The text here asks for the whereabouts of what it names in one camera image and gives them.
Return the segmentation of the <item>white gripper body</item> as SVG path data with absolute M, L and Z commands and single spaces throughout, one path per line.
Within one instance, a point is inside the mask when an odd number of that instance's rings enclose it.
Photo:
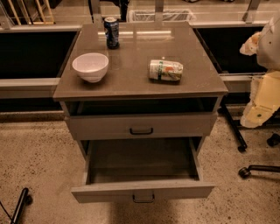
M 250 101 L 243 111 L 241 125 L 246 128 L 262 126 L 280 108 L 280 72 L 253 77 Z

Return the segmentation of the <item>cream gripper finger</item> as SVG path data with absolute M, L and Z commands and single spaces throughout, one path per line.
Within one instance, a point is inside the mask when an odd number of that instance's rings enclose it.
M 250 38 L 248 38 L 246 42 L 241 46 L 240 53 L 248 56 L 256 54 L 260 36 L 261 33 L 258 31 L 254 33 Z

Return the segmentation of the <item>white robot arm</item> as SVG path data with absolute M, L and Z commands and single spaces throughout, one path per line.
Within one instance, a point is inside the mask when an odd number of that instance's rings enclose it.
M 241 125 L 262 126 L 280 108 L 280 15 L 276 13 L 263 29 L 253 34 L 240 48 L 240 53 L 256 55 L 257 64 L 267 72 L 253 77 L 250 101 L 243 111 Z

